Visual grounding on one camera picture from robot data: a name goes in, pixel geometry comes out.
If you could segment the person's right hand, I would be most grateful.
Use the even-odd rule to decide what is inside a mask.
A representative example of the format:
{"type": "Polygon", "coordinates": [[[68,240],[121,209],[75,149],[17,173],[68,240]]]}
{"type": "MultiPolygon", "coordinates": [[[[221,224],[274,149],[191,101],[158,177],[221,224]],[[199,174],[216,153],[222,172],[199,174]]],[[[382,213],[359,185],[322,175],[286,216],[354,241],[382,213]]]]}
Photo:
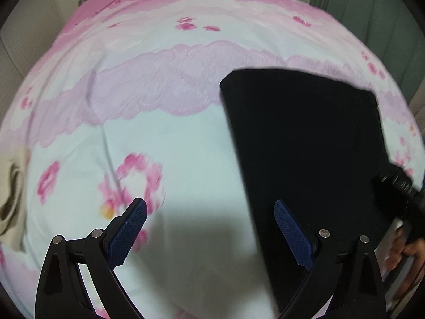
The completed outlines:
{"type": "Polygon", "coordinates": [[[396,236],[393,240],[391,248],[389,250],[388,258],[385,261],[385,267],[388,271],[394,270],[401,262],[404,256],[413,256],[414,263],[410,268],[410,271],[404,279],[401,286],[399,286],[395,299],[399,300],[404,296],[409,289],[412,288],[413,284],[416,283],[421,277],[424,276],[424,261],[425,261],[425,244],[424,239],[419,238],[415,242],[406,245],[402,241],[403,226],[396,230],[396,236]]]}

